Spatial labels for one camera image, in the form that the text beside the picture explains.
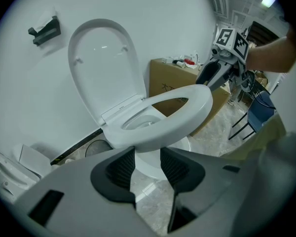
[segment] tiled floor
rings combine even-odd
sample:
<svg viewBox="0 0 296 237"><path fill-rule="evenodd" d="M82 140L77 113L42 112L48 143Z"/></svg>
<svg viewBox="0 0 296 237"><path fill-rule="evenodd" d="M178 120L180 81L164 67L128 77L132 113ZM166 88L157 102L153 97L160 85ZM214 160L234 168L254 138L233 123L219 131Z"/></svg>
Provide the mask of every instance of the tiled floor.
<svg viewBox="0 0 296 237"><path fill-rule="evenodd" d="M252 132L251 128L246 127L230 141L228 138L246 123L247 118L244 118L232 128L246 110L247 107L242 103L236 103L235 106L225 104L217 115L199 133L194 135L198 145L198 153L221 156L239 147L244 142L242 138ZM74 160L84 158L87 147L98 139L105 139L105 137L100 134L63 159L59 165L64 164L68 158ZM169 182L152 179L135 169L131 178L130 191L136 196L137 213L157 234L167 235L174 196Z"/></svg>

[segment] cardboard box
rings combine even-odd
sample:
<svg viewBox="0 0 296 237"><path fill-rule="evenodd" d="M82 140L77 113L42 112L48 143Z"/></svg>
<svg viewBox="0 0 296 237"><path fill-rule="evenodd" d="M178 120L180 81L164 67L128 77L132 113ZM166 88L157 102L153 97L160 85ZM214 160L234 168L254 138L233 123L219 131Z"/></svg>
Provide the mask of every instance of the cardboard box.
<svg viewBox="0 0 296 237"><path fill-rule="evenodd" d="M267 78L265 77L265 75L262 72L256 72L256 80L264 88L267 86Z"/></svg>
<svg viewBox="0 0 296 237"><path fill-rule="evenodd" d="M191 69L181 67L175 64L162 63L161 59L150 61L150 83L149 83L149 97L159 95L161 93L170 91L172 89L180 88L187 85L195 84L199 69ZM213 106L200 126L191 133L191 135L199 132L222 108L222 106L228 101L230 97L230 91L228 87L220 87L212 92ZM153 106L159 110L163 115L170 116L181 108L188 99L176 98L156 103Z"/></svg>

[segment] robotic arm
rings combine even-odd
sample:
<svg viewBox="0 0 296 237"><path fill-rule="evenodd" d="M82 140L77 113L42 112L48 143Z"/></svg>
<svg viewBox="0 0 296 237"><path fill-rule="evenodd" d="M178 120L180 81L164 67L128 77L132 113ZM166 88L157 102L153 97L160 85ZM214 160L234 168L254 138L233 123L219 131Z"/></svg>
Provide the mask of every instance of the robotic arm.
<svg viewBox="0 0 296 237"><path fill-rule="evenodd" d="M236 29L222 28L214 41L212 54L197 76L196 84L206 84L214 91L226 81L233 81L249 92L245 62L249 43Z"/></svg>

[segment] toilet lid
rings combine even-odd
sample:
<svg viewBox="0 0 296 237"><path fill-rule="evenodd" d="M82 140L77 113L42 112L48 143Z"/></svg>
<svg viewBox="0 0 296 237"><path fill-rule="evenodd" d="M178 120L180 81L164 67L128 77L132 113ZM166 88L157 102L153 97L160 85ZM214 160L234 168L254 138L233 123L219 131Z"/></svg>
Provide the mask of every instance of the toilet lid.
<svg viewBox="0 0 296 237"><path fill-rule="evenodd" d="M100 126L105 112L125 100L146 97L133 42L112 20L94 19L79 26L69 42L68 60L80 97Z"/></svg>

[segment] black wall hook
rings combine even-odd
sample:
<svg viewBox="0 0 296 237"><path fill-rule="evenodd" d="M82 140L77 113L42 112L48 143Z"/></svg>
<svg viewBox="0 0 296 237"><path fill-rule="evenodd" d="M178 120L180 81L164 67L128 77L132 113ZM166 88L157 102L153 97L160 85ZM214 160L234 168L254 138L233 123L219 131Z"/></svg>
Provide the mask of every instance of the black wall hook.
<svg viewBox="0 0 296 237"><path fill-rule="evenodd" d="M53 19L49 23L47 23L47 25L39 32L35 31L33 27L29 28L28 32L30 35L33 35L35 37L33 43L36 46L39 46L61 34L58 17L52 16L52 18Z"/></svg>

